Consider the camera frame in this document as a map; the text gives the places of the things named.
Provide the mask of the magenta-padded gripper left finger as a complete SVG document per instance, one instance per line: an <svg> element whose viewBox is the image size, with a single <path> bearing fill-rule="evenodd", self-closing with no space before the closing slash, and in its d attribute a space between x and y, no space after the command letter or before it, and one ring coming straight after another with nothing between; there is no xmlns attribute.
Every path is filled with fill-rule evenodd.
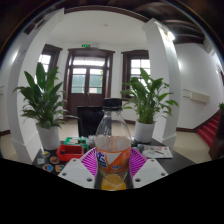
<svg viewBox="0 0 224 224"><path fill-rule="evenodd" d="M78 186L93 189L98 172L96 149L92 148L80 159L71 159L59 177L68 180Z"/></svg>

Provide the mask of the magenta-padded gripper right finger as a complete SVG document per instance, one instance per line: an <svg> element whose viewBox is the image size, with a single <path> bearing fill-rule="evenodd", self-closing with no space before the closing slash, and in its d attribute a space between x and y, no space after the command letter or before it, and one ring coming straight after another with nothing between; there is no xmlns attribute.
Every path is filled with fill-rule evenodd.
<svg viewBox="0 0 224 224"><path fill-rule="evenodd" d="M129 159L129 174L134 188L141 188L168 175L156 159L147 159L134 148Z"/></svg>

